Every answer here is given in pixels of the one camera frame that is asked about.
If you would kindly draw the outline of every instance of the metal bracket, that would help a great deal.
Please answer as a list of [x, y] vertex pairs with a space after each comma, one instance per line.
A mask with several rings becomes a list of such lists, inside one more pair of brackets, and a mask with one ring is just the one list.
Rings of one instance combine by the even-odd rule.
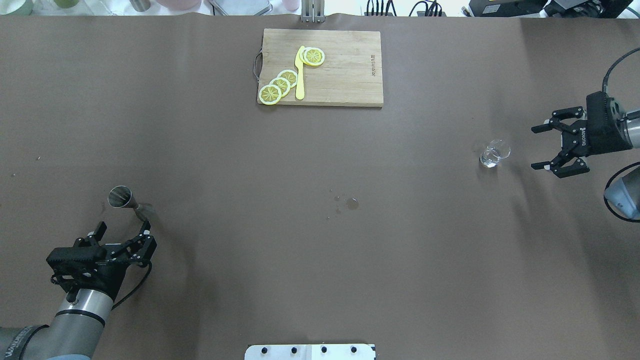
[[324, 22], [324, 0], [302, 0], [302, 22]]
[[252, 345], [244, 360], [376, 360], [373, 344]]

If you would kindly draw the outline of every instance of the clear glass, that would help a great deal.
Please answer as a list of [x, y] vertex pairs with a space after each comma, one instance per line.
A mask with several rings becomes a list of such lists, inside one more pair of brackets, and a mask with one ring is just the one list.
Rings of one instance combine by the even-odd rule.
[[506, 159], [511, 155], [511, 147], [504, 140], [492, 140], [486, 149], [480, 155], [480, 163], [486, 167], [495, 167], [500, 160]]
[[285, 9], [294, 12], [300, 7], [300, 0], [282, 0], [282, 4]]

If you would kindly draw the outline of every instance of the table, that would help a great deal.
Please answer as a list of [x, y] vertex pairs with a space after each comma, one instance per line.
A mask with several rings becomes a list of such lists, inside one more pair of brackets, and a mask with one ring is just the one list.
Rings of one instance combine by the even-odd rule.
[[[384, 107], [256, 104], [264, 28], [381, 31]], [[529, 167], [559, 150], [529, 128], [584, 104], [640, 22], [3, 17], [0, 33], [3, 326], [51, 321], [52, 248], [100, 220], [107, 242], [132, 236], [132, 211], [105, 205], [125, 184], [156, 209], [159, 248], [96, 360], [322, 341], [380, 359], [640, 353], [638, 227], [602, 204], [637, 151], [567, 179]], [[628, 108], [639, 65], [610, 78]], [[511, 157], [481, 168], [498, 137]]]

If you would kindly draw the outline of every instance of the wooden cutting board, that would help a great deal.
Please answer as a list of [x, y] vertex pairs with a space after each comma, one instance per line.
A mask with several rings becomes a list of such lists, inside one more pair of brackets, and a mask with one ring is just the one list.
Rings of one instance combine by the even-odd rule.
[[324, 63], [305, 65], [304, 99], [297, 100], [292, 89], [278, 105], [382, 107], [379, 31], [265, 29], [258, 89], [284, 69], [297, 72], [294, 59], [302, 45], [322, 49]]

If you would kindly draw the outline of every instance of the wire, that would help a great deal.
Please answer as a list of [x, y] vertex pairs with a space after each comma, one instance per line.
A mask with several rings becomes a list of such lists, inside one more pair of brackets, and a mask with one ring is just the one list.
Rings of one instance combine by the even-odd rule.
[[[620, 174], [622, 174], [623, 172], [629, 170], [630, 168], [634, 167], [634, 166], [638, 166], [640, 165], [640, 161], [638, 161], [637, 163], [633, 163], [631, 165], [627, 165], [626, 167], [623, 167], [622, 169], [618, 170], [617, 173], [613, 174], [613, 176], [611, 178], [609, 178], [609, 181], [607, 181], [607, 184], [604, 186], [604, 190], [606, 191], [606, 189], [608, 189], [611, 186], [611, 183], [614, 181], [614, 179], [616, 179]], [[631, 219], [631, 218], [625, 218], [621, 215], [619, 215], [617, 212], [613, 211], [613, 209], [611, 208], [611, 205], [609, 205], [609, 201], [607, 200], [606, 197], [604, 197], [604, 195], [602, 196], [602, 198], [604, 199], [604, 204], [605, 206], [607, 206], [607, 209], [609, 209], [609, 211], [615, 215], [616, 218], [620, 219], [620, 220], [624, 220], [626, 222], [640, 222], [640, 220], [636, 220], [636, 219]]]
[[118, 301], [117, 303], [115, 303], [115, 305], [113, 305], [111, 307], [111, 310], [114, 310], [116, 307], [122, 305], [123, 302], [125, 302], [125, 300], [127, 300], [131, 295], [133, 295], [138, 289], [140, 289], [140, 286], [142, 286], [142, 284], [145, 283], [145, 281], [147, 280], [147, 277], [149, 277], [149, 274], [151, 274], [151, 268], [153, 267], [153, 264], [151, 263], [150, 260], [144, 260], [144, 261], [135, 261], [135, 263], [145, 263], [148, 265], [148, 269], [147, 269], [147, 273], [145, 274], [145, 276], [142, 277], [142, 280], [140, 280], [140, 282], [138, 283], [138, 285], [136, 285], [135, 288], [133, 288], [133, 290], [131, 290], [128, 294], [124, 295], [124, 297], [122, 299], [120, 299], [120, 301]]
[[617, 64], [621, 63], [622, 60], [627, 58], [627, 56], [629, 56], [629, 55], [631, 55], [633, 53], [636, 53], [638, 51], [640, 51], [640, 47], [636, 47], [635, 49], [629, 51], [628, 53], [624, 54], [623, 56], [620, 56], [620, 58], [617, 59], [616, 62], [613, 63], [613, 65], [611, 65], [609, 70], [607, 70], [607, 74], [602, 79], [602, 92], [607, 92], [607, 85], [608, 85], [608, 82], [609, 82], [609, 75], [611, 75], [611, 72], [613, 71], [613, 68], [615, 68]]
[[629, 10], [630, 12], [632, 12], [635, 16], [638, 17], [638, 19], [640, 19], [640, 13], [638, 13], [637, 11], [635, 11], [633, 8], [627, 7], [627, 10]]
[[416, 6], [418, 6], [419, 4], [424, 4], [424, 16], [442, 16], [442, 5], [438, 4], [437, 0], [418, 1], [409, 12], [409, 16], [413, 14]]
[[385, 10], [385, 15], [389, 16], [389, 5], [391, 5], [394, 10], [394, 16], [398, 16], [398, 14], [396, 14], [396, 6], [394, 5], [394, 0], [387, 1], [387, 9]]
[[427, 4], [426, 1], [418, 1], [417, 3], [415, 3], [415, 5], [411, 9], [411, 11], [409, 12], [409, 16], [411, 16], [413, 14], [413, 11], [415, 10], [415, 7], [418, 6], [419, 4], [424, 4], [424, 12], [427, 12], [427, 10], [429, 10], [429, 4]]

